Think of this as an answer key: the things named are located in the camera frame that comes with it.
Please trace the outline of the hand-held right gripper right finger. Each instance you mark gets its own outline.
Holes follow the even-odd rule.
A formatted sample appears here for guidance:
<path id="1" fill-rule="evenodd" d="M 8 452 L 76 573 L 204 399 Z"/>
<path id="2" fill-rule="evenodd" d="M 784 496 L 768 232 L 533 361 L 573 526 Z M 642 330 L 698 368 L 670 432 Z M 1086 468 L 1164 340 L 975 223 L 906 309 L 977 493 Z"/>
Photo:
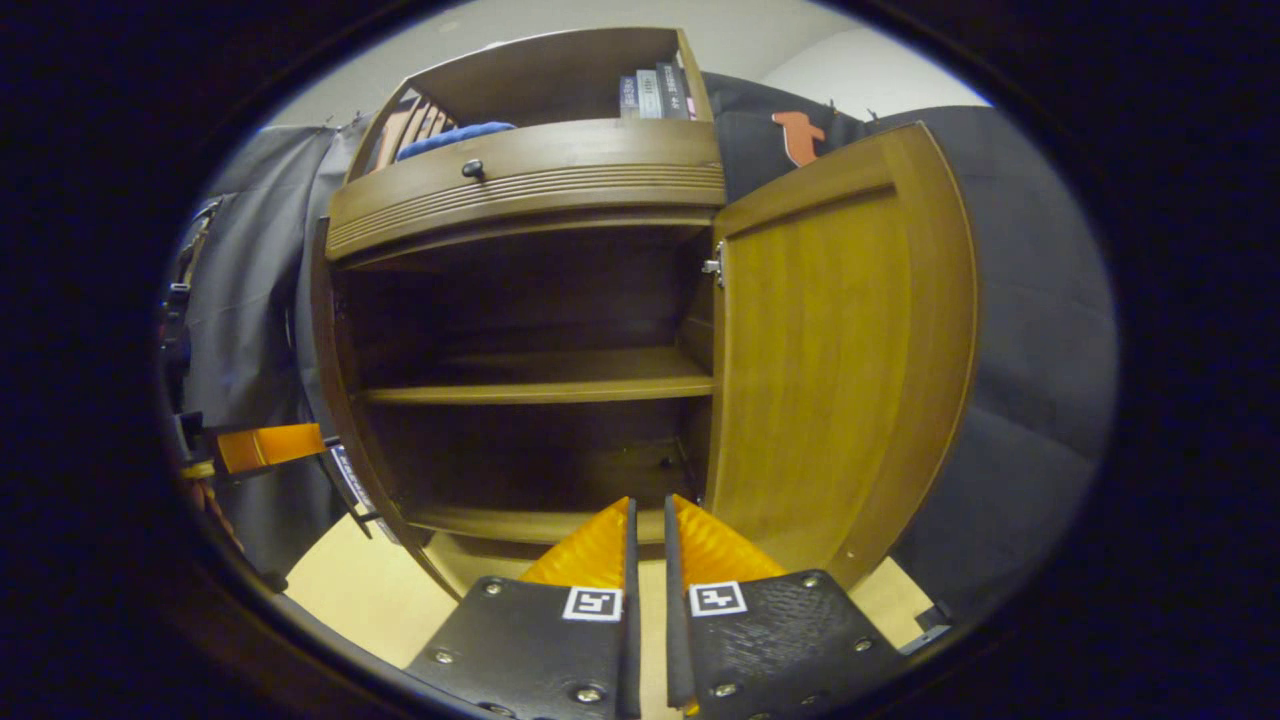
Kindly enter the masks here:
<path id="1" fill-rule="evenodd" d="M 906 659 L 831 574 L 785 571 L 678 495 L 666 498 L 666 693 L 686 719 L 820 719 Z"/>

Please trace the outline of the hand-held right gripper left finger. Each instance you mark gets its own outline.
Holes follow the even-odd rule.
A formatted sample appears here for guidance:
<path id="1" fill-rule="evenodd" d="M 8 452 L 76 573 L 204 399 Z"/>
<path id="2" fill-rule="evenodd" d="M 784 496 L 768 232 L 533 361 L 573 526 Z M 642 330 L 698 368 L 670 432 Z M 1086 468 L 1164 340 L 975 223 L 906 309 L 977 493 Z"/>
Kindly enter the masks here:
<path id="1" fill-rule="evenodd" d="M 608 505 L 520 577 L 472 583 L 407 673 L 508 719 L 637 719 L 637 503 Z"/>

